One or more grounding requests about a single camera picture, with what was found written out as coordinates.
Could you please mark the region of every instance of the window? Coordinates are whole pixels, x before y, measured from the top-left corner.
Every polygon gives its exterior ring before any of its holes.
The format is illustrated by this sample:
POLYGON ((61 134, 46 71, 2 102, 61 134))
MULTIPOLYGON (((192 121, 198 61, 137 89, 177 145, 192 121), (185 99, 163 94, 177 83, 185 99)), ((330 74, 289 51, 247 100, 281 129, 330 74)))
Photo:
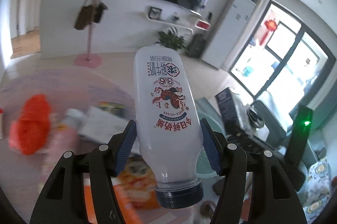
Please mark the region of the window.
POLYGON ((270 1, 232 75, 256 100, 268 92, 282 113, 294 117, 326 80, 336 58, 295 15, 270 1))

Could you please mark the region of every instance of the green plant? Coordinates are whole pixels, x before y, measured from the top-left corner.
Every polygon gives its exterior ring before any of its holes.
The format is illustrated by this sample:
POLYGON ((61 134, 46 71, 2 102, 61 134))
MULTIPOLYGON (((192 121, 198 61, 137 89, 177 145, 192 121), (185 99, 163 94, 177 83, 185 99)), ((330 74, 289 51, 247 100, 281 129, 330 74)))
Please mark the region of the green plant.
POLYGON ((183 36, 178 36, 178 30, 170 27, 171 30, 168 30, 168 33, 164 31, 158 31, 159 34, 159 42, 173 50, 184 49, 185 48, 185 39, 183 36))

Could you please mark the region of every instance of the blue gripper pad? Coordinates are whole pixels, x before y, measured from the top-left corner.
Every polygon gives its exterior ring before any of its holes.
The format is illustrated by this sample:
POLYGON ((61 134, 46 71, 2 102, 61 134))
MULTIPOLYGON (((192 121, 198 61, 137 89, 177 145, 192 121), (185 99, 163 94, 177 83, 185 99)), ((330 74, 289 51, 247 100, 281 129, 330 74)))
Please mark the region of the blue gripper pad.
POLYGON ((214 170, 217 175, 219 175, 222 171, 220 165, 220 153, 216 148, 215 143, 209 133, 210 126, 208 125, 206 119, 200 120, 200 125, 203 131, 203 147, 205 149, 208 161, 212 167, 212 170, 214 170))
POLYGON ((122 144, 120 145, 118 152, 116 154, 116 164, 115 172, 117 175, 124 170, 126 161, 131 153, 132 146, 137 137, 136 122, 134 122, 130 129, 128 130, 126 136, 123 139, 122 144))

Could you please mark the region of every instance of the white refrigerator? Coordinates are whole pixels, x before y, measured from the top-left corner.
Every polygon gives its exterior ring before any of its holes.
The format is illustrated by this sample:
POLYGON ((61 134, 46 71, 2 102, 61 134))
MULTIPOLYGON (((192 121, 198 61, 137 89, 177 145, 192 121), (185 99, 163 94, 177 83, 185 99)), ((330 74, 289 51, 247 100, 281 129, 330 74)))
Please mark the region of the white refrigerator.
POLYGON ((234 0, 201 59, 220 68, 240 38, 255 7, 251 0, 234 0))

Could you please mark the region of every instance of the coat rack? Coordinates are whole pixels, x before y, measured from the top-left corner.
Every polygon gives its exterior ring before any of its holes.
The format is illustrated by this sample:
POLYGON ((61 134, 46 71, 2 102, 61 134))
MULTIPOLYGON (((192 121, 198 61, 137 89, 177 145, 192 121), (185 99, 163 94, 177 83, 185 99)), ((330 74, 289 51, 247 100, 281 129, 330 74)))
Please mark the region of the coat rack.
POLYGON ((93 8, 89 21, 87 53, 77 56, 77 58, 74 61, 74 65, 96 68, 102 64, 102 57, 99 56, 98 54, 91 53, 92 37, 95 28, 94 18, 96 13, 96 7, 101 3, 101 1, 102 0, 91 0, 93 8))

